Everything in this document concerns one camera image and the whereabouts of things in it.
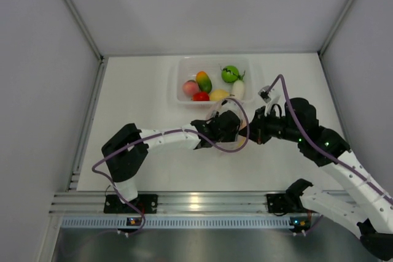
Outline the green fake avocado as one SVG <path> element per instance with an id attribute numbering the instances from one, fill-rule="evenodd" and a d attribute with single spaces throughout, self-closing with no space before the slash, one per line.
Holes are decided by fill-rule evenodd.
<path id="1" fill-rule="evenodd" d="M 212 82 L 207 73 L 205 71 L 200 71 L 197 73 L 195 77 L 195 81 L 197 82 L 199 89 L 203 92 L 210 93 L 212 90 Z"/>

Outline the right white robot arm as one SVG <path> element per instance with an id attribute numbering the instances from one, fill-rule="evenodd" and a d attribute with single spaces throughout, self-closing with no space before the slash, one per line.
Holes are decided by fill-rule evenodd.
<path id="1" fill-rule="evenodd" d="M 257 144 L 271 138 L 297 143 L 300 153 L 334 178 L 355 202 L 350 205 L 298 179 L 285 193 L 269 197 L 270 212 L 317 212 L 358 238 L 365 249 L 383 261 L 392 259 L 392 197 L 366 172 L 349 144 L 334 130 L 319 124 L 316 108 L 304 98 L 284 105 L 285 114 L 261 107 L 248 127 L 240 130 Z"/>

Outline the pink fake peach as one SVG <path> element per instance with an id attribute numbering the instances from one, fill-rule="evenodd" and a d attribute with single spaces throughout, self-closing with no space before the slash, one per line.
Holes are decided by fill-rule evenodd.
<path id="1" fill-rule="evenodd" d="M 200 91 L 200 88 L 195 80 L 188 80 L 183 84 L 182 91 L 186 96 L 192 97 Z"/>

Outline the clear zip top bag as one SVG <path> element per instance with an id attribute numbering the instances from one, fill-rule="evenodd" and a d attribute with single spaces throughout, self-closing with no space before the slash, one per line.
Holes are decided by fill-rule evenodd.
<path id="1" fill-rule="evenodd" d="M 248 135 L 240 136 L 243 128 L 248 128 L 248 117 L 242 103 L 234 96 L 217 101 L 206 116 L 209 128 L 207 137 L 221 152 L 235 153 L 247 144 Z"/>

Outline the pale yellow fake pear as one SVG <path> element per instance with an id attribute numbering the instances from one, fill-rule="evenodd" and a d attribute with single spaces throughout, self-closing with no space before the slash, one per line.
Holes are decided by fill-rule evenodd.
<path id="1" fill-rule="evenodd" d="M 220 101 L 230 96 L 230 93 L 223 89 L 215 89 L 209 95 L 210 101 Z"/>

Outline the red fake apple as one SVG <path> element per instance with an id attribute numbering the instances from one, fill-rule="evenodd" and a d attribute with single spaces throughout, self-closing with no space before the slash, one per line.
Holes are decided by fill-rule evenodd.
<path id="1" fill-rule="evenodd" d="M 201 92 L 195 93 L 192 96 L 192 101 L 196 101 L 196 102 L 210 101 L 210 97 L 207 92 L 201 91 Z"/>

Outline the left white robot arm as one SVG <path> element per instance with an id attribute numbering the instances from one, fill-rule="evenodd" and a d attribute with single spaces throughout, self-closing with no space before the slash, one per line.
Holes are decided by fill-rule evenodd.
<path id="1" fill-rule="evenodd" d="M 139 129 L 134 123 L 125 125 L 101 147 L 106 158 L 129 146 L 106 160 L 114 188 L 120 193 L 118 206 L 128 213 L 137 209 L 139 198 L 134 178 L 148 154 L 177 149 L 198 150 L 233 142 L 241 124 L 240 117 L 227 110 L 208 120 L 194 120 L 179 129 L 162 132 Z"/>

